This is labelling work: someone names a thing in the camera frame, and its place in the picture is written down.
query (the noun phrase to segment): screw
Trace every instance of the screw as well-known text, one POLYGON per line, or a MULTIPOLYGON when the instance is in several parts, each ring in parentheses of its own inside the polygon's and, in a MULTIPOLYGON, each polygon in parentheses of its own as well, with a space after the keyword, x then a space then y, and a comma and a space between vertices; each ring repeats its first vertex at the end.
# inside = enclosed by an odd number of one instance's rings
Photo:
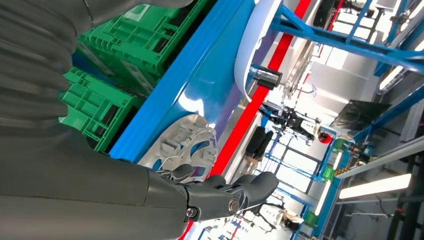
POLYGON ((240 204, 239 201, 237 200, 237 198, 232 198, 229 200, 228 202, 228 212, 233 215, 236 214, 237 211, 240 208, 240 204))
POLYGON ((188 208, 187 211, 185 212, 185 215, 188 218, 194 218, 197 215, 198 211, 195 208, 188 208))

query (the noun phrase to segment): gray robot arm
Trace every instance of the gray robot arm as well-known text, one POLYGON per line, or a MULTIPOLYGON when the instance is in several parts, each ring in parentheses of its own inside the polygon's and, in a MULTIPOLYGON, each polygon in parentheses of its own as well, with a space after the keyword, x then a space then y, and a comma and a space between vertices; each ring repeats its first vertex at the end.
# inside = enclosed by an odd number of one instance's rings
POLYGON ((0 0, 0 239, 175 239, 190 219, 229 216, 271 194, 270 173, 234 185, 172 181, 94 152, 58 121, 77 36, 137 4, 191 1, 0 0))

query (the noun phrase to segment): green plastic crate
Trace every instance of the green plastic crate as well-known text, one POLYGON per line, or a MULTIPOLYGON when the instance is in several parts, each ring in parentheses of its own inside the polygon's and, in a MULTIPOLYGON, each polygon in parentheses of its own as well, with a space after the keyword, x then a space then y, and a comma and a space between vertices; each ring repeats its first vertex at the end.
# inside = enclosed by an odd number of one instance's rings
POLYGON ((60 122, 78 129, 98 152, 108 152, 143 101, 73 67, 69 90, 60 95, 68 115, 60 122))
POLYGON ((81 52, 90 60, 91 65, 96 65, 97 70, 100 70, 116 83, 132 89, 142 96, 148 97, 152 93, 154 86, 151 82, 159 82, 159 76, 147 71, 142 72, 138 67, 106 52, 91 48, 81 42, 78 43, 78 49, 84 49, 81 52))
POLYGON ((139 92, 149 94, 215 2, 195 0, 176 9, 136 6, 81 36, 79 48, 85 45, 121 85, 139 85, 139 92))
POLYGON ((322 173, 322 178, 328 181, 333 181, 335 170, 331 166, 325 166, 324 172, 322 173))
POLYGON ((308 211, 303 224, 311 228, 314 228, 317 225, 317 222, 318 222, 318 216, 315 215, 313 212, 308 211))

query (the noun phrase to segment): ceiling light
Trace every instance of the ceiling light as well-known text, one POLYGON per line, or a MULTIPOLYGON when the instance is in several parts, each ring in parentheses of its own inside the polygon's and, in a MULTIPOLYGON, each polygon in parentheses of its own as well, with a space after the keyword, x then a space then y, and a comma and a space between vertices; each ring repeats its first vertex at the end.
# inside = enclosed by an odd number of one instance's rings
MULTIPOLYGON (((422 41, 418 46, 416 46, 415 51, 424 50, 424 41, 422 41)), ((384 89, 387 84, 389 84, 404 68, 402 66, 397 66, 389 75, 385 77, 385 79, 380 83, 380 90, 384 89)))
POLYGON ((370 44, 374 44, 376 42, 377 34, 378 33, 376 31, 372 34, 371 39, 369 40, 370 44))
POLYGON ((404 68, 397 66, 391 73, 389 73, 385 79, 380 83, 380 90, 383 90, 404 68))
POLYGON ((411 174, 389 177, 382 180, 348 187, 340 191, 340 199, 359 197, 369 194, 383 193, 393 190, 405 189, 409 186, 411 174))
POLYGON ((329 99, 332 99, 332 100, 341 102, 343 104, 348 104, 349 103, 349 100, 344 99, 343 97, 339 97, 337 95, 332 94, 331 92, 328 92, 328 91, 325 91, 325 90, 322 90, 322 89, 319 89, 319 88, 316 89, 316 93, 318 93, 318 95, 320 95, 320 96, 323 96, 323 97, 326 97, 326 98, 329 98, 329 99))
POLYGON ((416 6, 413 12, 409 15, 409 19, 413 19, 415 16, 417 16, 417 14, 421 11, 421 9, 423 9, 423 7, 424 1, 422 0, 421 2, 419 2, 418 6, 416 6))
POLYGON ((337 166, 339 166, 340 159, 342 158, 342 155, 343 155, 343 152, 338 153, 337 157, 335 158, 334 165, 332 166, 332 169, 334 169, 334 170, 337 169, 337 166))
POLYGON ((324 201, 326 200, 327 194, 329 193, 330 186, 331 186, 331 182, 327 181, 325 183, 324 191, 322 191, 322 195, 321 195, 321 198, 319 199, 318 205, 316 205, 316 208, 315 208, 316 216, 320 215, 321 213, 321 209, 323 208, 324 201))
POLYGON ((403 32, 405 29, 407 29, 408 27, 408 23, 405 22, 404 24, 402 24, 402 26, 400 27, 400 31, 403 32))
POLYGON ((418 46, 416 46, 415 51, 422 51, 424 50, 424 41, 422 41, 418 46))

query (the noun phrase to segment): metal plate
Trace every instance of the metal plate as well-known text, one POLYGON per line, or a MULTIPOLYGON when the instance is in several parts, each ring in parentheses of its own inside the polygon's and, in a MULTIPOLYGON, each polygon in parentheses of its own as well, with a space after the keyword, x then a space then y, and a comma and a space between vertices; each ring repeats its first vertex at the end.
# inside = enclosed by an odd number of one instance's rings
POLYGON ((391 105, 384 103, 350 100, 330 127, 361 131, 374 122, 391 105))

